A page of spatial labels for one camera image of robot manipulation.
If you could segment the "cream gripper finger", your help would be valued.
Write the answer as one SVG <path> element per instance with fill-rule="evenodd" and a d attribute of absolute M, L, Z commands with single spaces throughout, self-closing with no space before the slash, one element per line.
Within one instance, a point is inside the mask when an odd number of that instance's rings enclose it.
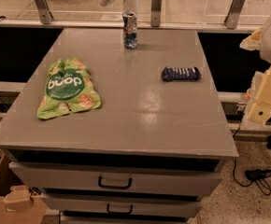
<path fill-rule="evenodd" d="M 247 38 L 243 39 L 239 47 L 248 51 L 259 50 L 261 47 L 263 28 L 259 27 Z"/>
<path fill-rule="evenodd" d="M 271 118 L 271 66 L 264 73 L 255 73 L 249 93 L 248 120 L 265 125 Z"/>

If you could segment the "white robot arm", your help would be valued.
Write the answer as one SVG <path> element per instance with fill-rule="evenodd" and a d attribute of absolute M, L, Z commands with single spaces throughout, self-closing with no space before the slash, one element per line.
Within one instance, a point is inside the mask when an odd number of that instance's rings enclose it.
<path fill-rule="evenodd" d="M 262 60 L 271 64 L 271 16 L 265 24 L 243 39 L 240 48 L 259 50 Z M 271 118 L 271 66 L 260 75 L 255 75 L 250 88 L 248 121 L 265 125 Z"/>

